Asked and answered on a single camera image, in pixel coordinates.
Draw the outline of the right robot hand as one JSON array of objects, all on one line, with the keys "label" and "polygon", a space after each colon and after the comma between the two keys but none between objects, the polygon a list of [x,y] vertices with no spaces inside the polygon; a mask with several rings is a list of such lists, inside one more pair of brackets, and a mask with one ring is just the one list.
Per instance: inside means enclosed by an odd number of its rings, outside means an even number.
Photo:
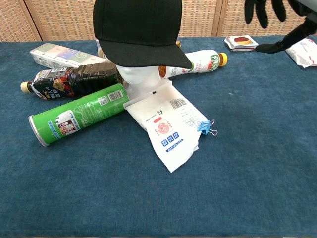
[{"label": "right robot hand", "polygon": [[[304,17],[304,23],[289,32],[281,41],[265,43],[255,47],[256,52],[274,54],[290,48],[309,35],[317,32],[317,2],[315,0],[290,0],[288,2],[298,16]],[[256,13],[263,29],[268,26],[265,0],[247,0],[244,3],[245,22],[250,24]]]}]

